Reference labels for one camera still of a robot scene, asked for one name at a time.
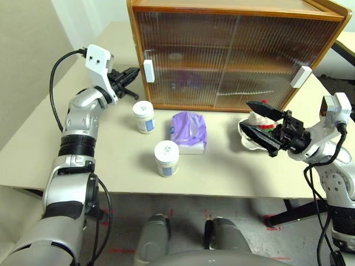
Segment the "red floor marking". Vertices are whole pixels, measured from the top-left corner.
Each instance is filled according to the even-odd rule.
[[[271,257],[271,258],[277,260],[291,260],[291,258],[287,258],[287,257]]]
[[[211,218],[211,213],[210,213],[210,211],[208,209],[204,210],[204,214],[205,214],[205,219]]]
[[[118,249],[118,248],[112,248],[109,249],[110,253],[123,253],[123,254],[132,254],[135,252],[134,249]]]
[[[263,216],[263,221],[268,231],[281,231],[281,226],[269,227],[266,225],[266,218],[274,216],[275,214],[267,214]]]
[[[106,212],[107,214],[109,213],[109,209],[102,209],[104,212]],[[109,225],[109,223],[108,222],[102,222],[102,223],[100,223],[100,225],[102,225],[102,226],[108,226]]]

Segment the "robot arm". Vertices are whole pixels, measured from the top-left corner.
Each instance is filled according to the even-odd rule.
[[[69,104],[58,157],[43,194],[44,215],[16,243],[1,266],[78,265],[85,219],[97,206],[98,176],[95,143],[104,109],[126,94],[125,87],[137,76],[138,68],[120,73],[111,69],[113,56],[90,45],[85,66],[93,82]]]
[[[256,113],[282,124],[269,134],[258,127],[240,123],[241,129],[256,143],[268,150],[270,156],[278,150],[287,150],[294,160],[309,164],[305,172],[314,167],[327,195],[328,211],[333,222],[333,243],[340,249],[342,263],[355,263],[355,164],[345,148],[331,141],[342,134],[346,136],[346,125],[351,105],[344,93],[323,98],[319,113],[320,121],[305,129],[303,122],[292,117],[291,111],[281,112],[259,102],[248,102]]]

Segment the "purple plastic bag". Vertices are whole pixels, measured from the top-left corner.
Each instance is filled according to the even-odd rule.
[[[194,112],[180,112],[173,116],[170,139],[178,145],[193,145],[199,142],[207,145],[206,122],[202,115]]]

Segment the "black cable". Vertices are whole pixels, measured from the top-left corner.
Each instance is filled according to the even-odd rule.
[[[55,104],[54,104],[54,98],[53,98],[53,82],[54,82],[54,75],[57,67],[60,65],[62,61],[64,61],[66,58],[70,57],[73,54],[82,54],[84,57],[86,57],[87,54],[87,49],[78,49],[74,50],[72,52],[69,52],[67,54],[64,54],[61,58],[58,59],[58,61],[54,64],[52,68],[52,72],[50,73],[50,79],[49,79],[49,99],[50,99],[50,105],[52,107],[52,111],[54,114],[54,118],[58,124],[59,130],[62,132],[63,131],[63,126],[62,123],[60,122],[57,110],[55,109]]]
[[[313,185],[313,174],[312,174],[312,168],[310,169],[310,178],[311,178],[311,184],[312,184],[312,187],[314,187]],[[321,214],[320,214],[320,209],[319,209],[319,206],[318,206],[318,202],[317,202],[317,198],[316,198],[316,194],[313,192],[313,200],[314,200],[314,203],[316,204],[316,210],[317,210],[317,217],[318,217],[318,221],[319,221],[319,224],[322,228],[322,230],[324,229],[323,227],[323,223],[322,223],[322,220],[321,220]],[[333,250],[333,247],[329,241],[329,238],[327,236],[327,234],[325,234],[325,239],[326,239],[326,242],[327,242],[327,245],[328,245],[328,248],[329,250],[331,251],[331,255],[332,257],[334,258],[334,250]]]
[[[338,157],[339,153],[340,153],[340,150],[341,150],[341,147],[346,139],[346,135],[347,135],[347,131],[346,131],[346,124],[345,123],[339,123],[337,125],[337,130],[341,133],[341,137],[340,137],[340,140],[338,141],[337,143],[337,146],[336,146],[336,149],[334,151],[334,154],[333,156],[326,162],[318,162],[318,163],[314,163],[314,164],[309,164],[304,170],[303,170],[303,175],[309,185],[309,187],[312,189],[312,194],[313,194],[313,200],[315,202],[315,205],[316,205],[316,210],[317,210],[317,217],[318,217],[318,220],[319,220],[319,224],[322,228],[322,233],[321,233],[321,236],[319,237],[319,240],[318,240],[318,246],[317,246],[317,262],[318,262],[318,266],[322,266],[322,262],[321,262],[321,246],[322,246],[322,243],[323,243],[323,239],[325,238],[326,239],[326,242],[327,242],[327,245],[331,251],[331,255],[332,257],[334,258],[334,250],[330,244],[330,241],[327,237],[327,229],[328,229],[328,226],[330,224],[330,221],[331,221],[331,216],[327,215],[327,220],[326,220],[326,223],[323,227],[323,224],[322,224],[322,220],[321,220],[321,215],[320,215],[320,211],[319,211],[319,206],[318,206],[318,203],[317,203],[317,198],[316,198],[316,195],[324,201],[324,199],[321,197],[321,195],[316,191],[316,189],[314,188],[314,185],[313,185],[313,175],[312,175],[312,168],[315,167],[315,166],[325,166],[325,165],[329,165],[331,164],[333,161],[336,160],[336,158]],[[308,179],[308,176],[307,176],[307,172],[310,171],[310,177],[311,177],[311,180]]]
[[[309,166],[307,166],[307,167],[303,170],[303,176],[305,177],[308,186],[311,188],[312,193],[314,193],[315,195],[317,195],[317,197],[318,197],[321,201],[325,202],[325,199],[318,193],[318,191],[316,191],[316,189],[312,186],[310,180],[308,179],[307,172],[308,172],[308,170],[311,169],[311,167],[310,167],[310,168],[308,168],[308,167],[309,167]]]
[[[328,229],[328,226],[329,226],[330,222],[331,222],[331,216],[328,213],[326,223],[325,223],[325,225],[324,225],[324,227],[322,229],[322,233],[321,233],[321,236],[319,237],[318,245],[317,245],[317,262],[318,262],[318,266],[322,266],[321,248],[322,248],[322,243],[323,243],[324,236],[327,233],[327,229]]]
[[[96,230],[95,230],[95,241],[94,241],[94,248],[93,248],[93,255],[91,261],[89,262],[89,266],[94,266],[94,258],[96,256],[96,251],[98,249],[98,242],[99,242],[99,231],[100,231],[100,204],[99,198],[97,199],[96,203],[97,213],[96,213]]]
[[[102,186],[103,190],[105,191],[105,194],[106,194],[106,199],[107,199],[107,203],[108,203],[108,206],[109,206],[109,222],[108,222],[108,227],[107,227],[107,231],[106,231],[106,235],[105,235],[105,238],[101,244],[101,247],[99,248],[97,254],[95,255],[95,257],[93,259],[91,259],[91,261],[88,263],[88,265],[93,265],[93,263],[97,260],[97,258],[101,255],[102,251],[104,250],[106,244],[107,244],[107,241],[110,237],[110,233],[111,233],[111,228],[112,228],[112,219],[113,219],[113,211],[112,211],[112,203],[111,203],[111,198],[110,198],[110,194],[109,194],[109,191],[107,190],[105,184],[103,184],[103,182],[99,180],[99,184]]]

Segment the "wooden cabinet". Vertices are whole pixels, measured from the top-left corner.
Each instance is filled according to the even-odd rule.
[[[148,100],[155,108],[284,108],[301,66],[314,69],[349,21],[328,0],[128,0]],[[143,62],[153,61],[155,81]]]

